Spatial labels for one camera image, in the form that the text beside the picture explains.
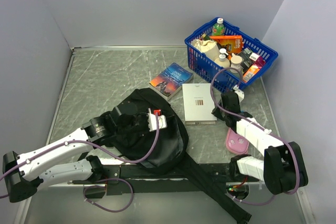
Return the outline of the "Jane Eyre paperback book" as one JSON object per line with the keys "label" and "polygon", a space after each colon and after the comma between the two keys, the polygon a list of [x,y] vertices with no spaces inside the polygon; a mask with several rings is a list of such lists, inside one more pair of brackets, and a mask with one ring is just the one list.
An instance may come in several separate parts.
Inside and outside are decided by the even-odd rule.
{"label": "Jane Eyre paperback book", "polygon": [[193,73],[174,62],[152,79],[149,85],[168,101],[180,91],[183,84],[189,83],[193,77]]}

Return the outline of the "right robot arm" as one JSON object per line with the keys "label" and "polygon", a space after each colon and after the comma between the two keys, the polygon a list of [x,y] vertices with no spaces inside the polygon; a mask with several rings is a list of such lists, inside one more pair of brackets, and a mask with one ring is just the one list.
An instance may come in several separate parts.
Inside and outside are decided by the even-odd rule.
{"label": "right robot arm", "polygon": [[274,195],[308,184],[301,148],[296,142],[284,144],[272,135],[271,130],[261,127],[251,114],[241,111],[236,92],[222,93],[219,106],[224,110],[216,107],[212,114],[262,154],[262,159],[249,154],[232,158],[229,175],[233,180],[241,181],[246,176],[256,178]]}

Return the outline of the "white notebook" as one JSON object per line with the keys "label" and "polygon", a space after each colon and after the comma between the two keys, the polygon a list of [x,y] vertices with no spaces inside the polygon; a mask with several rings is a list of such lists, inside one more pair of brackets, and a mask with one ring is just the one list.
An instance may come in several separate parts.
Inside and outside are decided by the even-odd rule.
{"label": "white notebook", "polygon": [[182,85],[184,117],[186,125],[215,124],[212,115],[215,104],[210,94],[210,83],[187,83]]}

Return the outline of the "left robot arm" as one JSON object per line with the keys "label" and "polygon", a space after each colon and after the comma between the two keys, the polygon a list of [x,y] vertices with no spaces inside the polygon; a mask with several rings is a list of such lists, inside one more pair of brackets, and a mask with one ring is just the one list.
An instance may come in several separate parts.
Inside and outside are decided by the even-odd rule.
{"label": "left robot arm", "polygon": [[[156,117],[150,112],[148,106],[141,109],[133,102],[122,102],[49,145],[28,153],[8,152],[3,156],[1,176],[6,197],[16,203],[55,184],[72,180],[98,183],[103,179],[104,169],[99,157],[88,153],[110,145],[122,133],[151,131]],[[63,163],[81,154],[86,156],[73,163]]]}

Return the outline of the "black backpack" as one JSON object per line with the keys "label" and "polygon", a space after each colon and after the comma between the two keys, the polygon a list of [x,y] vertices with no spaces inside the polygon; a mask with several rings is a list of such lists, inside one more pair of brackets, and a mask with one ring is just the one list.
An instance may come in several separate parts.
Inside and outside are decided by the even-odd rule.
{"label": "black backpack", "polygon": [[148,158],[140,163],[143,170],[157,175],[166,175],[177,171],[193,183],[198,189],[215,200],[237,223],[247,223],[251,215],[234,203],[225,194],[225,190],[215,184],[210,176],[186,152],[188,145],[187,130],[171,108],[170,104],[150,88],[135,89],[123,102],[134,103],[140,112],[148,109],[160,109],[167,119],[167,128],[159,131],[155,142],[155,132],[141,135],[113,135],[111,111],[102,113],[106,128],[112,134],[107,143],[114,146],[122,155],[132,161],[139,160],[148,154]]}

